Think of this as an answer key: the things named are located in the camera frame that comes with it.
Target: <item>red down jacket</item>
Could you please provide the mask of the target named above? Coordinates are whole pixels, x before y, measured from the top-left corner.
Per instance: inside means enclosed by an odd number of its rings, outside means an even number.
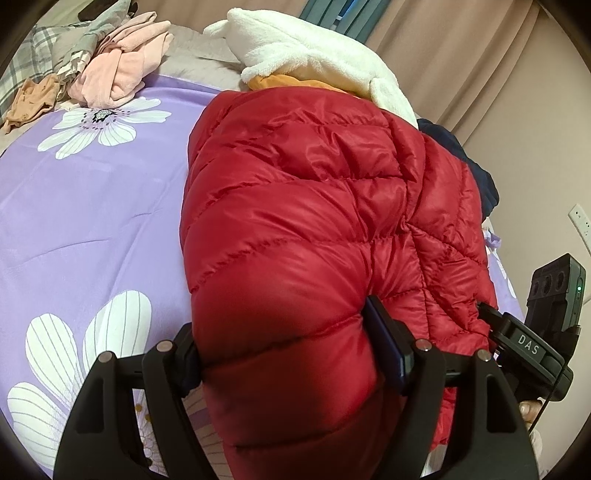
[[[366,100],[223,92],[189,140],[181,216],[204,394],[236,480],[365,480],[400,412],[360,310],[488,347],[496,305],[468,167]],[[446,393],[434,445],[454,406]]]

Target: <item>wall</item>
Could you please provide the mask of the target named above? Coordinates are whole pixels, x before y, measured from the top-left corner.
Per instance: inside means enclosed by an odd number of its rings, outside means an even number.
[[[546,14],[465,148],[499,190],[491,219],[524,311],[533,271],[565,252],[585,266],[591,295],[591,257],[567,217],[577,202],[591,215],[591,73]],[[556,464],[591,412],[591,303],[581,324],[573,386],[539,423],[542,468]]]

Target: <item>window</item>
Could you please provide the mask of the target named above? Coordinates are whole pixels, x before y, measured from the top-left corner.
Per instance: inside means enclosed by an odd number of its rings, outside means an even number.
[[[300,18],[365,43],[390,0],[309,0]]]

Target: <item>electrical outlet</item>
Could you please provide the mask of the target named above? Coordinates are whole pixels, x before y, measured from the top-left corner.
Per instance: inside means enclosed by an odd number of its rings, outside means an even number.
[[[578,203],[569,212],[569,218],[583,239],[587,251],[591,255],[591,221]]]

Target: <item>finger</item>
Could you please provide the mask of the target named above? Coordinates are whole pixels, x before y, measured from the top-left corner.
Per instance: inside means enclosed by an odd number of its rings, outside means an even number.
[[[542,402],[539,400],[527,400],[519,404],[519,411],[524,421],[532,423],[542,409]]]

